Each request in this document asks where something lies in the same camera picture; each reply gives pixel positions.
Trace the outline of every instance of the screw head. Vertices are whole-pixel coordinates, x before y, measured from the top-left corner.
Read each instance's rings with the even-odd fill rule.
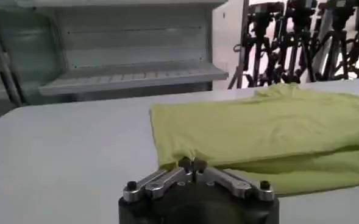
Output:
[[[128,191],[134,191],[137,188],[137,182],[136,181],[130,181],[126,184],[126,189]]]
[[[264,180],[260,182],[260,189],[261,190],[270,190],[270,182]]]

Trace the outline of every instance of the metal bracket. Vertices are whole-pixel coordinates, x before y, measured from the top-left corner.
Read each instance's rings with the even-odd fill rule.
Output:
[[[187,181],[191,181],[192,175],[192,171],[186,171],[185,168],[178,167],[158,180],[148,183],[145,187],[145,190],[152,197],[152,199],[157,199],[164,196],[165,191],[169,189],[174,183],[185,183]]]
[[[227,172],[214,167],[206,167],[203,172],[197,171],[196,181],[207,183],[216,182],[231,191],[234,196],[240,198],[246,198],[252,189],[249,183],[238,180]]]
[[[261,182],[255,181],[251,178],[237,175],[230,169],[226,169],[224,171],[227,174],[229,174],[231,177],[234,177],[234,178],[237,178],[238,180],[245,181],[246,183],[249,183],[251,185],[252,189],[255,190],[259,200],[261,200],[261,201],[273,201],[274,200],[274,198],[275,198],[274,190],[268,181],[261,181]]]
[[[140,201],[145,195],[145,187],[147,184],[159,179],[164,174],[168,173],[167,170],[158,170],[148,177],[139,182],[130,181],[123,190],[123,198],[127,202]]]

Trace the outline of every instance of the white table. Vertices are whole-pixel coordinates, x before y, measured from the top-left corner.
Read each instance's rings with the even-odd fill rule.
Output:
[[[304,87],[359,95],[359,80]],[[13,110],[0,118],[0,224],[118,223],[124,184],[157,168],[151,105],[253,93],[241,89]],[[281,198],[281,224],[358,221],[359,187]]]

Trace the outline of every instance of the yellow t-shirt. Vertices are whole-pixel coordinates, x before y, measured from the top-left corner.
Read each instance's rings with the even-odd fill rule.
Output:
[[[251,99],[154,105],[151,118],[160,166],[198,157],[279,194],[359,184],[359,96],[276,85]]]

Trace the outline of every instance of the white shelf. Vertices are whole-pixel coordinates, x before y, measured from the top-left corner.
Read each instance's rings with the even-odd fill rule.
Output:
[[[15,0],[21,7],[224,3],[227,0]]]
[[[225,80],[228,73],[206,62],[76,69],[40,87],[44,96]]]

